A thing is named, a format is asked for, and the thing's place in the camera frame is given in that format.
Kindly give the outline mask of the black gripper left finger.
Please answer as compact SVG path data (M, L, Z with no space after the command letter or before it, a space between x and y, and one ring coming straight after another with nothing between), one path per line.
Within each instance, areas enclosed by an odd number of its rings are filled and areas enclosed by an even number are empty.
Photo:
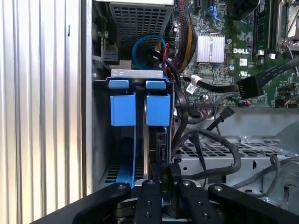
M91 194L73 224L160 224L162 222L161 166L151 166L151 178L131 188L118 183Z

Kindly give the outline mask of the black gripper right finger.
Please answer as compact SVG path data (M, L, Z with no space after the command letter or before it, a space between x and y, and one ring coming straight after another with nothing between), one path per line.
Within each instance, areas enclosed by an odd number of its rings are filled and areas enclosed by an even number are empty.
M224 184L198 188L184 179L178 164L170 165L179 204L194 224L297 224L298 215Z

